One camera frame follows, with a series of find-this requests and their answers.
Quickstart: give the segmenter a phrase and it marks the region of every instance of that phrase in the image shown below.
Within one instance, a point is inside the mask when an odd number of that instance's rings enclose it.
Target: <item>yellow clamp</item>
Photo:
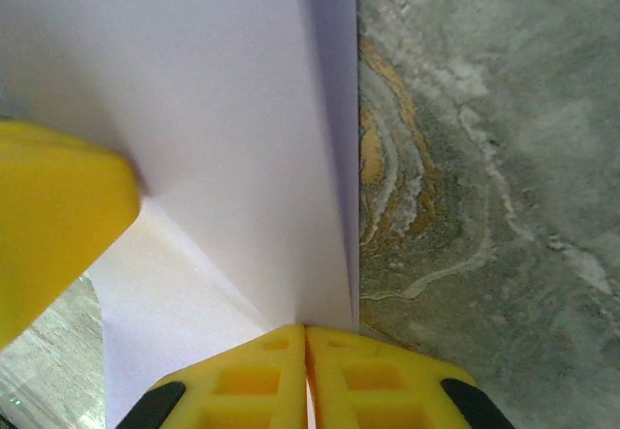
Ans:
[[[292,324],[157,382],[117,429],[514,429],[465,371]]]
[[[0,350],[128,228],[140,192],[121,156],[0,119]]]

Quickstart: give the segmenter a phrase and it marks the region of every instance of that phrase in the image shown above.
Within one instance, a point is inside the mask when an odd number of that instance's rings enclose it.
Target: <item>black rubber pad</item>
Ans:
[[[185,393],[185,384],[167,383],[149,390],[116,429],[159,429]]]
[[[479,388],[457,379],[444,379],[442,389],[472,429],[515,429]]]

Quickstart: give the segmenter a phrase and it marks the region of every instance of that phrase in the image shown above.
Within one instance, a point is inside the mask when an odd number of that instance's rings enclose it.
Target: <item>square hole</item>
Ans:
[[[357,408],[359,429],[435,429],[420,405],[376,404]]]
[[[269,412],[238,410],[211,410],[201,418],[197,429],[269,429]]]
[[[405,388],[398,371],[387,363],[356,363],[344,369],[349,390],[394,390]]]
[[[215,393],[219,395],[275,395],[280,369],[273,366],[232,366],[222,371]]]

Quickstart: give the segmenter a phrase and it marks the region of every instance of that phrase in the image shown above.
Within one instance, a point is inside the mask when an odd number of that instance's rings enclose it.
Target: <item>stone tile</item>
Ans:
[[[620,420],[620,0],[359,0],[362,332]]]

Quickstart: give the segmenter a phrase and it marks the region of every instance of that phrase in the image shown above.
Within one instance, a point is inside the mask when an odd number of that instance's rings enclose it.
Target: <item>yellow clamp jaw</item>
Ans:
[[[0,350],[139,211],[138,182],[123,157],[35,124],[0,119]]]
[[[117,429],[514,429],[465,371],[292,324],[157,382]]]

